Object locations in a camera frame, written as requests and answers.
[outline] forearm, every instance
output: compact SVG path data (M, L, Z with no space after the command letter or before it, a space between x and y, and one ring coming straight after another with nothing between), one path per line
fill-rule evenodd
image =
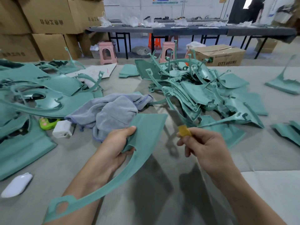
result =
M76 199L87 196L95 190L105 185L112 172L107 171L103 174L96 174L96 169L99 161L92 158L84 165L80 172L75 176L70 185L67 187L62 196L73 195ZM91 204L70 213L60 219L46 223L46 225L90 225L93 222L100 200L94 201ZM64 212L67 208L67 203L61 204L58 208L59 212Z
M230 203L240 225L286 225L242 175L224 185L221 191Z

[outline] towel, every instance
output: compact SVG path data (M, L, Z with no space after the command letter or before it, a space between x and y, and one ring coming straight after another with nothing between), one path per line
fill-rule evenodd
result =
M139 110L152 101L151 95L112 93L88 101L65 119L93 129L93 138L102 142L112 130L128 127Z

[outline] white computer mouse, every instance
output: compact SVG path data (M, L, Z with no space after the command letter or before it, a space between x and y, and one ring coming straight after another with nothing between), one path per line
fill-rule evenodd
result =
M25 173L23 175L19 175L15 177L9 185L3 190L1 193L2 198L9 198L9 197L14 197L18 196L21 194L28 183L31 181L33 178L33 175L30 173Z

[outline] yellow sandpaper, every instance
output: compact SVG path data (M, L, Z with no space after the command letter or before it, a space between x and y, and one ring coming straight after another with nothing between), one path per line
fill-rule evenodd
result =
M191 132L188 130L186 125L178 126L180 135L183 136L192 136Z

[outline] right hand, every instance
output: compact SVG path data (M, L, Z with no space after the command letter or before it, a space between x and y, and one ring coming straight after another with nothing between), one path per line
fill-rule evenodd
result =
M185 156L195 155L217 188L223 189L228 182L235 182L242 176L221 134L196 127L189 128L189 131L192 137L182 137L177 133L180 137L177 145L185 144Z

